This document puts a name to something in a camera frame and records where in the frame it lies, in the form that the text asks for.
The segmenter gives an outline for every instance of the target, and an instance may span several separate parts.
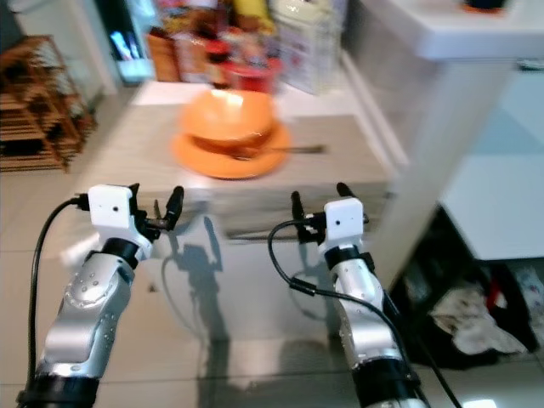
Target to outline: shelf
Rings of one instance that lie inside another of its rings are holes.
[[[35,83],[15,83],[12,84],[12,88],[19,98],[15,98],[12,93],[0,94],[0,110],[2,111],[25,109],[36,96],[44,95],[46,92],[43,85]]]
[[[41,131],[37,131],[24,117],[14,116],[10,118],[9,115],[2,114],[2,133],[0,134],[0,140],[5,142],[13,140],[43,139],[53,126],[60,122],[61,118],[62,116],[55,112],[43,114],[37,120]]]
[[[27,60],[32,53],[49,41],[49,36],[26,37],[19,45],[0,54],[0,71],[4,71],[21,60]]]
[[[65,101],[65,104],[80,104],[79,95],[77,93],[59,93],[59,96]]]
[[[48,153],[36,156],[0,156],[0,170],[28,170],[37,168],[62,168],[60,163]]]

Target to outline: food package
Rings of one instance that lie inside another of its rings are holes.
[[[283,80],[310,94],[329,89],[337,71],[341,27],[329,0],[276,0]]]
[[[269,17],[268,7],[264,0],[233,0],[236,24],[245,33],[256,34],[246,37],[251,48],[255,43],[263,48],[264,60],[275,58],[280,54],[278,33],[274,21]]]
[[[157,81],[179,82],[179,63],[174,40],[161,28],[153,27],[147,35]]]
[[[175,41],[180,76],[186,82],[207,82],[206,44],[226,29],[224,1],[157,0],[164,29]]]

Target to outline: red container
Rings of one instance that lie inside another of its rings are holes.
[[[224,69],[229,84],[233,89],[273,94],[277,89],[281,62],[277,58],[271,58],[267,68],[254,68],[248,65],[226,62]]]

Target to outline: white countertop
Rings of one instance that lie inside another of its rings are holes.
[[[360,0],[428,60],[544,56],[544,2],[508,0],[499,15],[473,14],[460,0]]]
[[[131,105],[182,105],[210,87],[203,83],[148,81],[142,85]],[[300,116],[357,115],[355,99],[342,73],[337,86],[320,96],[305,93],[285,83],[275,95],[278,115],[289,122]]]
[[[518,74],[441,200],[477,259],[544,257],[543,94]]]

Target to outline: wooden wine rack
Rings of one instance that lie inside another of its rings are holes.
[[[51,36],[0,55],[0,169],[69,170],[96,123]]]

